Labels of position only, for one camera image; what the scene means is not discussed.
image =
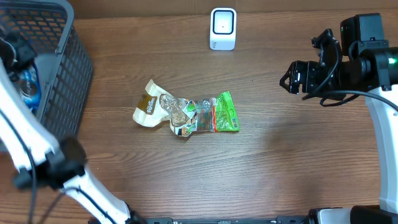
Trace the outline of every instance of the plastic wrapper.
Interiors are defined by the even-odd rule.
[[[170,121],[171,130],[178,136],[188,137],[195,131],[239,131],[239,120],[230,93],[215,98],[189,100],[175,98],[153,80],[145,87],[147,94],[140,99],[132,116],[145,127],[154,127]]]

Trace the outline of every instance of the cable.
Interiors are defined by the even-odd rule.
[[[66,193],[69,190],[76,190],[77,192],[80,192],[83,194],[97,209],[100,211],[105,218],[111,221],[112,224],[116,224],[116,222],[110,217],[86,192],[84,192],[82,189],[77,188],[77,187],[69,187],[67,189],[64,189],[63,192]]]
[[[348,103],[348,102],[350,102],[350,101],[353,101],[353,100],[357,99],[358,97],[359,97],[359,95],[353,95],[353,96],[351,96],[351,97],[349,97],[349,98],[347,98],[347,99],[341,100],[340,102],[337,102],[337,103],[330,103],[330,104],[327,104],[327,105],[325,105],[325,104],[323,104],[323,103],[324,103],[328,98],[323,98],[323,99],[319,102],[319,104],[321,104],[321,106],[323,106],[323,107],[341,106],[341,105],[343,105],[343,104],[345,104],[345,103]]]
[[[355,44],[357,44],[358,42],[359,42],[359,40],[355,40],[348,48],[348,57],[349,57],[350,62],[352,62],[354,60],[353,50],[354,50]]]
[[[337,66],[338,66],[338,64],[339,64],[339,56],[340,56],[340,55],[339,55],[339,53],[338,53],[338,49],[337,49],[336,42],[335,42],[334,38],[332,38],[332,37],[330,37],[330,36],[328,36],[328,37],[330,38],[331,43],[333,44],[333,46],[335,47],[335,50],[336,50],[336,63],[335,63],[335,66],[331,69],[331,71],[329,72],[329,75],[325,78],[325,80],[321,83],[321,85],[319,85],[319,86],[318,86],[314,91],[312,91],[311,93],[305,95],[305,96],[302,98],[302,100],[307,100],[307,99],[309,99],[309,97],[310,97],[312,94],[318,93],[318,92],[329,82],[329,79],[333,76],[333,74],[334,74],[334,72],[335,72],[335,70],[336,70],[336,68],[337,68]]]
[[[55,200],[51,203],[47,211],[45,211],[43,217],[40,219],[40,221],[37,224],[43,224],[44,221],[49,217],[50,213],[52,210],[55,208],[55,206],[58,204],[58,202],[62,199],[62,197],[65,196],[64,193],[59,193],[58,196],[55,198]]]
[[[385,99],[384,97],[381,97],[379,95],[373,94],[373,93],[366,93],[366,92],[362,92],[362,91],[354,91],[354,90],[332,90],[332,91],[326,91],[323,93],[316,93],[316,94],[309,94],[310,96],[308,97],[308,99],[314,98],[314,97],[323,97],[323,98],[328,98],[329,96],[333,96],[333,95],[339,95],[339,94],[354,94],[354,95],[360,95],[360,96],[367,96],[370,98],[374,98],[376,100],[380,100],[381,102],[389,105],[390,107],[392,107],[394,110],[398,111],[398,106],[395,105],[393,102]]]
[[[27,223],[31,224],[33,223],[33,214],[35,212],[35,204],[36,204],[36,195],[37,195],[37,176],[36,176],[36,168],[35,168],[35,163],[34,159],[32,156],[32,153],[30,150],[27,148],[25,142],[22,140],[21,136],[15,129],[15,127],[12,125],[11,121],[7,118],[7,116],[4,114],[2,110],[0,110],[1,116],[4,118],[6,123],[10,126],[12,131],[14,132],[15,136],[18,138],[18,141],[24,148],[25,153],[27,154],[27,157],[29,158],[30,166],[32,167],[32,195],[30,199],[30,209],[29,209],[29,215],[27,219]]]
[[[4,112],[1,109],[0,109],[0,115],[4,118],[6,123],[10,126],[10,128],[14,132],[15,136],[18,138],[18,141],[21,143],[22,147],[24,148],[24,151],[26,152],[26,154],[29,158],[30,166],[32,167],[32,196],[31,196],[31,200],[30,200],[29,216],[27,219],[27,224],[32,224],[34,210],[35,210],[35,204],[36,204],[36,195],[37,195],[37,176],[36,176],[36,168],[35,168],[35,164],[34,164],[34,159],[33,159],[32,153],[27,148],[25,142],[22,140],[21,136],[19,135],[19,133],[17,132],[15,127],[12,125],[10,120],[7,118],[7,116],[4,114]],[[59,200],[65,195],[65,192],[67,192],[69,190],[76,190],[77,192],[80,192],[81,194],[83,194],[107,219],[110,220],[110,222],[112,224],[116,224],[116,222],[86,192],[84,192],[82,189],[79,189],[76,187],[70,187],[70,188],[65,189],[63,191],[63,193],[60,194],[54,200],[54,202],[51,204],[51,206],[46,211],[46,213],[44,214],[42,219],[39,221],[39,223],[43,223],[47,219],[47,217],[50,214],[50,212],[52,211],[52,209],[56,206],[56,204],[59,202]]]

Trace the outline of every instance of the wooden table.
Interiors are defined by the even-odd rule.
[[[265,218],[314,207],[378,202],[376,140],[363,98],[337,108],[288,94],[279,79],[295,60],[318,60],[310,38],[374,11],[239,14],[232,52],[209,49],[209,16],[75,21],[95,65],[80,129],[90,167],[144,217]],[[398,10],[380,10],[398,45]],[[150,79],[191,99],[230,91],[241,131],[178,138],[168,124],[143,128],[132,114]],[[30,193],[11,185],[0,158],[0,222],[22,223]],[[36,220],[57,193],[39,192]],[[84,223],[64,198],[47,223]]]

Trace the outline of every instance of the blue bottle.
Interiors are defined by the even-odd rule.
[[[19,95],[33,114],[36,114],[42,96],[37,67],[31,65],[19,74]]]

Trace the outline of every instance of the white plastic device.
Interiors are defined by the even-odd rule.
[[[210,49],[233,50],[236,41],[236,11],[231,8],[215,8],[210,19]]]
[[[392,85],[391,88],[392,91],[383,91],[379,87],[369,92],[398,105],[398,85]],[[380,208],[398,214],[398,112],[373,98],[365,97],[365,102],[373,120],[379,149]]]

